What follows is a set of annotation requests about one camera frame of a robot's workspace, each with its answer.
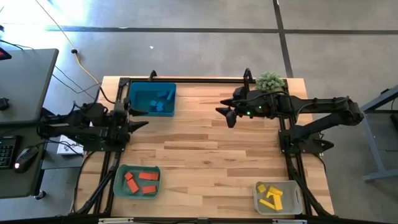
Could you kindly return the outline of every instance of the gray bin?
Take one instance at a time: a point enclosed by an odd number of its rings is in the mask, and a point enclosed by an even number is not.
[[[257,186],[264,184],[266,191],[258,193]],[[274,186],[283,191],[282,210],[275,211],[261,203],[259,199],[262,198],[270,203],[274,201],[271,198],[266,198],[269,186]],[[301,203],[300,187],[296,181],[278,181],[278,182],[257,182],[253,187],[254,207],[261,215],[298,215],[303,212],[303,205]]]

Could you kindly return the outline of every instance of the yellow cable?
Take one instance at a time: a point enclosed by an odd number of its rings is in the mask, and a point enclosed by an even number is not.
[[[53,19],[53,17],[50,16],[50,14],[44,9],[44,7],[37,1],[35,0],[36,3],[43,9],[43,11],[49,16],[49,18],[51,18],[54,23],[58,26],[58,28],[60,29],[60,31],[63,33],[63,35],[67,38],[67,40],[69,41],[70,46],[72,47],[72,50],[75,50],[75,47],[73,46],[72,41],[70,41],[70,39],[68,38],[68,36],[66,35],[66,33],[62,30],[62,28],[58,25],[58,23],[55,21],[55,19]],[[75,55],[77,64],[79,64],[80,68],[83,69],[83,71],[85,71],[87,73],[87,75],[89,75],[97,84],[98,84],[98,80],[89,72],[87,71],[87,69],[84,68],[84,66],[81,65],[79,58],[77,57],[77,53],[73,53]]]

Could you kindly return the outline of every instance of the red block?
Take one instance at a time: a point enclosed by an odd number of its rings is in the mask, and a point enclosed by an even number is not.
[[[159,174],[152,174],[152,180],[159,180]]]
[[[127,181],[127,184],[131,190],[132,193],[136,193],[139,190],[139,187],[137,186],[136,182],[134,181],[134,179],[130,179],[129,181]]]
[[[141,173],[139,173],[139,178],[143,179],[143,180],[152,180],[152,174],[153,173],[141,172]]]
[[[131,174],[130,172],[127,172],[127,173],[124,175],[124,178],[126,178],[126,180],[130,180],[130,179],[132,178],[132,174]]]
[[[156,192],[156,186],[147,186],[147,187],[144,187],[143,189],[142,189],[142,192],[144,193],[144,194],[150,194],[150,193],[155,193]]]

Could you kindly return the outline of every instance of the computer mouse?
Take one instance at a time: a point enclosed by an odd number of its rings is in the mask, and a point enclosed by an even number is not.
[[[32,162],[35,160],[39,153],[39,148],[37,146],[29,146],[18,155],[15,164],[14,171],[17,173],[26,172]]]

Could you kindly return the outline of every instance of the blue bin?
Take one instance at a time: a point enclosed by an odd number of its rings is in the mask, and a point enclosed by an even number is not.
[[[145,116],[174,116],[176,89],[175,83],[134,82],[130,87],[131,107],[148,112]],[[158,93],[165,91],[167,96],[159,97]]]

